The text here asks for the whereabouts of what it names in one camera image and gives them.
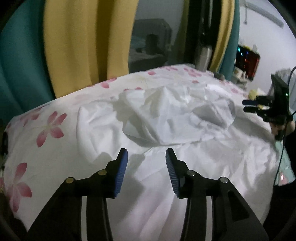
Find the right hand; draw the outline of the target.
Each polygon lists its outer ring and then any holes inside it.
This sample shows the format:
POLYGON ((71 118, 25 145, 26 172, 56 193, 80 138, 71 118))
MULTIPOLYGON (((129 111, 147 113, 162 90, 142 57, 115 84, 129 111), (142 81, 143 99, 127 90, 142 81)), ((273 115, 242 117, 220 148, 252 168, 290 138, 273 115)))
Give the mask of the right hand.
POLYGON ((295 130, 295 121, 290 121, 286 125, 277 126, 274 123, 269 124, 271 127, 271 133, 276 136, 280 131, 285 131, 285 135, 288 136, 290 133, 294 132, 295 130))

